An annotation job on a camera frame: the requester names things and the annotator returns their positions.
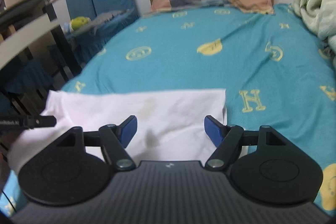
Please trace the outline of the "green floral blanket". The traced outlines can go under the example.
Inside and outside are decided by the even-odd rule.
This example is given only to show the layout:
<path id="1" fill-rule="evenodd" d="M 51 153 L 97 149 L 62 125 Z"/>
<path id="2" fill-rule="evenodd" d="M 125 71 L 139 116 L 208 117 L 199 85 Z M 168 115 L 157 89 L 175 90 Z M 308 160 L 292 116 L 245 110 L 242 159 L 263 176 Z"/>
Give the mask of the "green floral blanket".
<path id="1" fill-rule="evenodd" d="M 320 52 L 335 65 L 335 0 L 293 0 L 294 13 L 325 43 Z"/>

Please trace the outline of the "green plush toy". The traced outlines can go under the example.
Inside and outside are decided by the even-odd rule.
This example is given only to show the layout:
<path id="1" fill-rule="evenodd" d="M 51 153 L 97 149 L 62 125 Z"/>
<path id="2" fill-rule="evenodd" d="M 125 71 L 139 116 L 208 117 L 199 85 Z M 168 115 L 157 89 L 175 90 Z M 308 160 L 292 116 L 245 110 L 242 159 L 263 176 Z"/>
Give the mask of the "green plush toy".
<path id="1" fill-rule="evenodd" d="M 88 17 L 78 16 L 74 19 L 71 19 L 68 23 L 64 23 L 62 30 L 65 33 L 73 32 L 88 24 L 90 21 L 91 19 Z"/>

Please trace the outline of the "black and white desk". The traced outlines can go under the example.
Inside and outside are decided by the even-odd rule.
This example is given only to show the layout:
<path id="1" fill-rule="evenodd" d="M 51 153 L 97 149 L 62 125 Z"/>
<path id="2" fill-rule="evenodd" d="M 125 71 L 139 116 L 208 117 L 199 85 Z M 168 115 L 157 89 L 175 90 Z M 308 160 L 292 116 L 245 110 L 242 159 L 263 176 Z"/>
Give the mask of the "black and white desk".
<path id="1" fill-rule="evenodd" d="M 1 12 L 1 31 L 12 28 L 14 22 L 28 15 L 39 5 L 43 5 L 43 14 L 30 23 L 13 32 L 7 38 L 1 37 L 1 114 L 20 114 L 14 102 L 25 114 L 30 114 L 20 98 L 27 92 L 39 89 L 52 89 L 53 79 L 42 67 L 39 60 L 28 54 L 22 61 L 19 54 L 40 38 L 52 34 L 67 67 L 76 76 L 82 71 L 71 46 L 66 40 L 54 8 L 49 0 L 22 0 Z"/>

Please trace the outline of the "grey cloth on chair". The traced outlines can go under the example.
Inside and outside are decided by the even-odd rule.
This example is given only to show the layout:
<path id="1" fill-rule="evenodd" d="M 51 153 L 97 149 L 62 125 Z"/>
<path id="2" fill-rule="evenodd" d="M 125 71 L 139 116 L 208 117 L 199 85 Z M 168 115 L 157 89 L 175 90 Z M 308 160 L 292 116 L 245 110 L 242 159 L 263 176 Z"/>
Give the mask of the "grey cloth on chair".
<path id="1" fill-rule="evenodd" d="M 80 35 L 82 33 L 88 32 L 92 29 L 98 29 L 101 25 L 105 24 L 108 21 L 111 21 L 115 17 L 119 15 L 126 14 L 127 12 L 130 12 L 129 9 L 127 10 L 117 10 L 117 11 L 109 11 L 104 12 L 100 15 L 98 15 L 94 20 L 88 20 L 87 23 L 82 24 L 80 27 L 76 27 L 74 29 L 73 23 L 71 23 L 72 28 L 72 34 L 74 35 Z"/>

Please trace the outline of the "teal patterned bed sheet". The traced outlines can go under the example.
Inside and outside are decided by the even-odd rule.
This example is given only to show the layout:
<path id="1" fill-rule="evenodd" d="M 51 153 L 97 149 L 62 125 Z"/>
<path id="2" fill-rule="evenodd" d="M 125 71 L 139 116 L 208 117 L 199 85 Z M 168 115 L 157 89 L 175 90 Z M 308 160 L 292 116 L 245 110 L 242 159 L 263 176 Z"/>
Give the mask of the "teal patterned bed sheet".
<path id="1" fill-rule="evenodd" d="M 226 90 L 228 120 L 272 125 L 323 169 L 316 203 L 335 215 L 335 69 L 290 5 L 274 14 L 209 7 L 146 16 L 119 32 L 64 85 L 103 95 Z"/>

